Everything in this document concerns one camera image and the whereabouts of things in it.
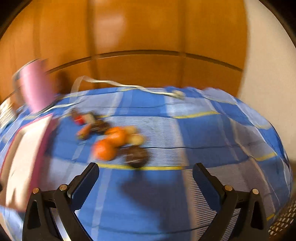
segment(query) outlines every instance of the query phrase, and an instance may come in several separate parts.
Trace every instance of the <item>pink object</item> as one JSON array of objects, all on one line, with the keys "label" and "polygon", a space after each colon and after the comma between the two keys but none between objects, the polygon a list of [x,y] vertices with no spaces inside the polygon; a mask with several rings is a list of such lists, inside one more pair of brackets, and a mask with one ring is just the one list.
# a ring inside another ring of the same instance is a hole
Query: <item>pink object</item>
[{"label": "pink object", "polygon": [[49,114],[19,129],[6,153],[0,181],[0,205],[25,211],[32,189],[39,186],[39,175],[50,133],[57,119]]},{"label": "pink object", "polygon": [[42,65],[43,62],[36,59],[27,63],[18,71],[22,95],[33,113],[51,106],[56,96]]}]

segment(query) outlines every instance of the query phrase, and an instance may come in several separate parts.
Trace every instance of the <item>white cable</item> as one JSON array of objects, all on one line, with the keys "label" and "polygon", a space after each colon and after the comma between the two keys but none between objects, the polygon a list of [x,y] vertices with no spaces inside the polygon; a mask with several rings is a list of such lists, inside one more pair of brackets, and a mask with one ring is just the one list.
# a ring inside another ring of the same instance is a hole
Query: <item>white cable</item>
[{"label": "white cable", "polygon": [[155,91],[150,91],[150,90],[148,90],[145,87],[140,86],[140,85],[123,85],[123,84],[117,83],[117,82],[112,81],[112,80],[95,80],[93,78],[90,78],[90,77],[84,75],[84,76],[78,77],[74,81],[74,83],[72,85],[72,88],[71,88],[71,93],[75,93],[75,96],[71,96],[69,101],[72,100],[72,97],[75,97],[76,100],[74,100],[72,103],[69,103],[69,104],[55,105],[55,106],[45,110],[44,112],[39,113],[36,117],[38,117],[39,115],[44,114],[44,113],[46,113],[46,112],[48,112],[48,111],[50,111],[52,109],[64,108],[64,107],[69,107],[69,106],[78,104],[79,103],[78,99],[77,99],[78,98],[78,90],[79,90],[80,84],[81,84],[81,82],[83,80],[86,81],[86,82],[89,82],[89,83],[106,83],[106,84],[110,84],[110,85],[117,86],[117,87],[136,88],[136,89],[139,89],[141,91],[145,91],[145,92],[152,93],[152,94],[167,95],[167,96],[178,98],[178,99],[184,99],[184,93],[182,91],[178,91],[178,90],[173,90],[173,92],[155,92]]}]

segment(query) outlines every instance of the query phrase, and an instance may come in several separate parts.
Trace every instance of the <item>blue checkered cloth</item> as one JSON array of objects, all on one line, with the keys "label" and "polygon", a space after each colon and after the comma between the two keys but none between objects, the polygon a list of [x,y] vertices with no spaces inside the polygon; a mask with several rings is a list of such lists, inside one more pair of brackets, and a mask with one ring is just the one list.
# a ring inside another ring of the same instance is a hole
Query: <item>blue checkered cloth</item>
[{"label": "blue checkered cloth", "polygon": [[[171,92],[177,88],[152,89]],[[197,162],[235,190],[257,188],[269,224],[286,204],[291,168],[272,125],[222,90],[178,90],[184,92],[184,100],[127,88],[79,92],[75,106],[79,111],[95,111],[112,126],[136,126],[147,137],[142,146],[150,158],[141,171],[126,166],[122,156],[110,162],[96,160],[91,146],[103,136],[79,141],[75,135],[81,127],[69,117],[71,107],[52,111],[61,118],[46,151],[40,188],[53,190],[68,184],[88,163],[97,162],[99,178],[76,212],[94,241],[198,240],[216,212],[192,177]],[[67,95],[59,104],[72,101],[73,95]],[[15,132],[34,118],[24,108],[1,134],[0,164]],[[13,238],[21,240],[24,215],[4,207],[0,211]],[[238,212],[222,240],[228,239]],[[69,239],[54,215],[64,240]]]}]

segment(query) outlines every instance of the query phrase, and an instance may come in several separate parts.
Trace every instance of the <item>white wall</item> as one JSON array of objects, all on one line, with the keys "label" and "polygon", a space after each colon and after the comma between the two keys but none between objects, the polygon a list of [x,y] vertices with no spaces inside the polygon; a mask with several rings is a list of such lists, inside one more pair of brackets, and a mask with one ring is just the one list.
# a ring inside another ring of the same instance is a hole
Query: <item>white wall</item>
[{"label": "white wall", "polygon": [[238,97],[272,123],[296,161],[296,49],[259,0],[244,1],[249,37]]}]

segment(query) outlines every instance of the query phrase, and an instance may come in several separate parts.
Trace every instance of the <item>screw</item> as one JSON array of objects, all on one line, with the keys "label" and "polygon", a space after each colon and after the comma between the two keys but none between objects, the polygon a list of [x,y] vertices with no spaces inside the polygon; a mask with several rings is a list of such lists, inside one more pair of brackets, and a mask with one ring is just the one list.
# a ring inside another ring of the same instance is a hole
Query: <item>screw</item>
[{"label": "screw", "polygon": [[252,192],[253,192],[255,195],[259,194],[259,191],[258,191],[258,189],[256,189],[256,188],[254,188],[254,189],[252,190]]},{"label": "screw", "polygon": [[230,185],[225,185],[224,188],[226,191],[232,191],[232,189],[233,189],[232,186],[230,186]]},{"label": "screw", "polygon": [[38,193],[38,192],[39,192],[39,188],[34,188],[32,192],[33,192],[34,194]]},{"label": "screw", "polygon": [[67,185],[66,184],[62,184],[60,187],[59,187],[59,189],[61,190],[61,191],[65,191],[66,189],[67,189]]}]

